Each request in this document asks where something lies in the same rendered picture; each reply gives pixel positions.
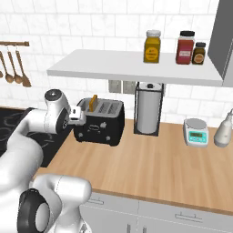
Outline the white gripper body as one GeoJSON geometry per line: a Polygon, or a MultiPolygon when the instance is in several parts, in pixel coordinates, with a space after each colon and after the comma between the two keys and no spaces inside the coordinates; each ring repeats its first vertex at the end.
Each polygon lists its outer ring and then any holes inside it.
{"type": "Polygon", "coordinates": [[[86,123],[86,114],[80,106],[71,106],[69,114],[69,125],[82,126],[86,123]]]}

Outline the toasted bread slice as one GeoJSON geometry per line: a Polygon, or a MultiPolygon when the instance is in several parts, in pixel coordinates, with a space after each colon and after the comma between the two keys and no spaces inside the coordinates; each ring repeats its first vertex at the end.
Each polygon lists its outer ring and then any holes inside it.
{"type": "Polygon", "coordinates": [[[97,95],[93,95],[91,100],[89,101],[89,111],[94,112],[97,106],[97,95]]]}

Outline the black toaster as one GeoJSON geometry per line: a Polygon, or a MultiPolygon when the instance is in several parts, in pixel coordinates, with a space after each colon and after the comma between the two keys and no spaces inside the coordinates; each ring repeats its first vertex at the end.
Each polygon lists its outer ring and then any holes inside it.
{"type": "Polygon", "coordinates": [[[95,111],[90,112],[89,101],[89,98],[83,98],[77,104],[86,114],[86,123],[82,126],[74,126],[76,140],[117,146],[125,127],[124,103],[99,98],[95,111]]]}

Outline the black paper towel holder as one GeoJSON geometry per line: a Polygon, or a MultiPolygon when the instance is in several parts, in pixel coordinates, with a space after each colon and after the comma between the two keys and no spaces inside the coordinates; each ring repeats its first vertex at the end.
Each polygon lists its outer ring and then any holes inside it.
{"type": "Polygon", "coordinates": [[[136,91],[135,91],[135,109],[134,109],[134,133],[139,135],[147,135],[147,136],[158,136],[159,132],[159,124],[160,124],[160,118],[161,118],[161,108],[163,103],[163,96],[164,96],[164,85],[158,84],[158,83],[146,83],[146,82],[137,82],[136,85],[136,91]],[[143,87],[148,88],[150,91],[156,91],[160,94],[160,100],[159,100],[159,110],[158,110],[158,118],[157,118],[157,130],[155,133],[151,134],[144,134],[141,133],[137,129],[137,107],[138,107],[138,91],[143,87]]]}

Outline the white paper towel roll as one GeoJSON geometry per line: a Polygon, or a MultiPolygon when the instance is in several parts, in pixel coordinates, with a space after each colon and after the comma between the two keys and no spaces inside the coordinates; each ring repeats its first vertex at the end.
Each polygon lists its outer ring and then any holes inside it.
{"type": "Polygon", "coordinates": [[[137,129],[144,134],[155,133],[160,94],[145,86],[138,91],[137,129]]]}

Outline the black hob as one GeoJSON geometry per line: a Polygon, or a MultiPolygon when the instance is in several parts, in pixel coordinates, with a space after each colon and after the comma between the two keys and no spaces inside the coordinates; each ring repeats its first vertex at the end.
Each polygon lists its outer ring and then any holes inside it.
{"type": "MultiPolygon", "coordinates": [[[[19,124],[23,114],[23,109],[0,107],[0,156],[6,152],[7,140],[15,127],[19,124]]],[[[44,158],[41,167],[47,167],[50,164],[71,130],[72,127],[67,126],[66,129],[58,135],[37,132],[29,132],[27,134],[28,137],[34,139],[43,149],[44,158]]]]}

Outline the grey drawer front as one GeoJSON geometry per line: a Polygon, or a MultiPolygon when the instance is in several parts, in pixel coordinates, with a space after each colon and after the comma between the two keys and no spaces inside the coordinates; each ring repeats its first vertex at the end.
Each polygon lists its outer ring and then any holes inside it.
{"type": "Polygon", "coordinates": [[[92,199],[104,201],[104,205],[97,205],[86,202],[80,207],[81,213],[85,218],[94,216],[96,218],[110,217],[114,214],[119,216],[136,216],[138,210],[138,201],[132,198],[122,198],[107,194],[93,192],[92,199]]]}
{"type": "Polygon", "coordinates": [[[143,217],[167,220],[177,224],[233,233],[233,216],[229,215],[216,214],[190,208],[175,207],[167,204],[158,204],[142,200],[138,201],[138,214],[143,217]],[[200,223],[175,218],[175,214],[180,213],[187,216],[196,215],[198,218],[202,218],[203,222],[200,223]]]}

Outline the yellow jar with white lid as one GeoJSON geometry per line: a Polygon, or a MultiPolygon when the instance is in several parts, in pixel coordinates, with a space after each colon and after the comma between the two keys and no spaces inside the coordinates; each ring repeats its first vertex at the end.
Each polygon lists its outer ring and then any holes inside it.
{"type": "Polygon", "coordinates": [[[147,30],[147,39],[144,45],[144,62],[158,63],[160,54],[160,36],[159,30],[147,30]]]}

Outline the grey cupboard door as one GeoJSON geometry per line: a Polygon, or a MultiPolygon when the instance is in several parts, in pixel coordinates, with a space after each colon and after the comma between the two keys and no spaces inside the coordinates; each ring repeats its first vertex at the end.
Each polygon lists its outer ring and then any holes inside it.
{"type": "Polygon", "coordinates": [[[143,233],[147,226],[147,233],[214,233],[213,230],[187,226],[151,218],[138,218],[138,231],[143,233]]]}
{"type": "Polygon", "coordinates": [[[130,233],[135,233],[137,229],[136,216],[119,216],[114,214],[104,218],[96,218],[94,216],[85,218],[82,214],[82,217],[91,227],[93,233],[127,233],[127,224],[131,225],[130,233]]]}

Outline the white kitchen scale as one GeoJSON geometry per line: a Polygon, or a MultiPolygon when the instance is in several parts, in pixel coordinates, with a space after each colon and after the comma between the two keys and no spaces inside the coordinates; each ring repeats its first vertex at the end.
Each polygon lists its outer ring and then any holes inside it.
{"type": "Polygon", "coordinates": [[[204,120],[186,118],[183,124],[183,134],[187,146],[208,146],[208,126],[204,120]]]}

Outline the red jar with black lid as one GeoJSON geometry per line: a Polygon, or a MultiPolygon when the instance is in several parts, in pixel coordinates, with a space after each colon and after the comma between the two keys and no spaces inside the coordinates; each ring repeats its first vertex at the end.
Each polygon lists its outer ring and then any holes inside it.
{"type": "Polygon", "coordinates": [[[181,31],[177,41],[176,62],[179,65],[189,65],[194,46],[194,31],[181,31]]]}

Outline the small brown jar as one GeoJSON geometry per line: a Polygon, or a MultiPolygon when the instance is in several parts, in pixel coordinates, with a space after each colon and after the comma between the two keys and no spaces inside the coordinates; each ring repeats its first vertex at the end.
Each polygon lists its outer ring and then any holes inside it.
{"type": "Polygon", "coordinates": [[[192,56],[193,65],[202,65],[206,54],[206,44],[204,42],[196,42],[192,56]]]}

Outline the white pear-shaped bottle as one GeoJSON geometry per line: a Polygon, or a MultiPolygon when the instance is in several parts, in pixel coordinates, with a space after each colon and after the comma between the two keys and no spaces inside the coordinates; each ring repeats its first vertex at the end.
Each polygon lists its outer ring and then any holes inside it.
{"type": "Polygon", "coordinates": [[[218,147],[226,147],[231,140],[233,108],[228,112],[226,118],[221,122],[216,134],[214,143],[218,147]]]}

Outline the white wall shelf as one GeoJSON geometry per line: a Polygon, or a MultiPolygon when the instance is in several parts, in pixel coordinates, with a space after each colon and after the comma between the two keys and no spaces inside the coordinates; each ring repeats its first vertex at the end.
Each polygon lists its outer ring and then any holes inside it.
{"type": "Polygon", "coordinates": [[[161,53],[159,63],[144,63],[143,53],[77,49],[46,70],[49,76],[83,77],[189,86],[222,86],[211,60],[178,65],[176,55],[161,53]]]}

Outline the grey wall cupboard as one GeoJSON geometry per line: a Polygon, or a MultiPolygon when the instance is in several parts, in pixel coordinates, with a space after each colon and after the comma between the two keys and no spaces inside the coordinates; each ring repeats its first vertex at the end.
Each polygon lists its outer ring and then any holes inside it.
{"type": "Polygon", "coordinates": [[[208,57],[223,79],[222,86],[233,87],[233,0],[219,0],[208,57]]]}

